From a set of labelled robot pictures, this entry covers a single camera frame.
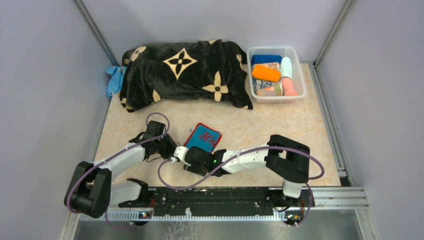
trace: wooden tabletop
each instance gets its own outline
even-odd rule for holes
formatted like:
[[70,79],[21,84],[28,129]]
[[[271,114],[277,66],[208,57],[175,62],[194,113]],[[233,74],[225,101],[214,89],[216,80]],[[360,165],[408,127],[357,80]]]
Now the wooden tabletop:
[[[184,144],[190,136],[189,129],[198,123],[221,132],[222,138],[216,150],[239,150],[266,143],[270,135],[279,134],[310,147],[310,154],[325,168],[325,175],[309,181],[311,186],[340,186],[335,160],[324,125],[309,66],[301,64],[307,94],[294,103],[253,104],[253,110],[241,109],[229,103],[213,100],[176,101],[163,99],[141,110],[129,113],[114,96],[96,153],[96,160],[104,159],[122,149],[130,139],[146,129],[146,116],[152,112],[165,114],[170,120],[169,134],[175,142]],[[160,116],[151,120],[166,123]],[[135,178],[159,187],[157,169],[162,159],[141,162],[119,175],[114,183]],[[309,176],[316,176],[319,167],[310,162]],[[183,163],[167,163],[161,175],[173,186],[188,186],[202,177],[183,170]],[[267,187],[282,186],[283,179],[268,168],[249,169],[210,177],[199,186],[208,187]]]

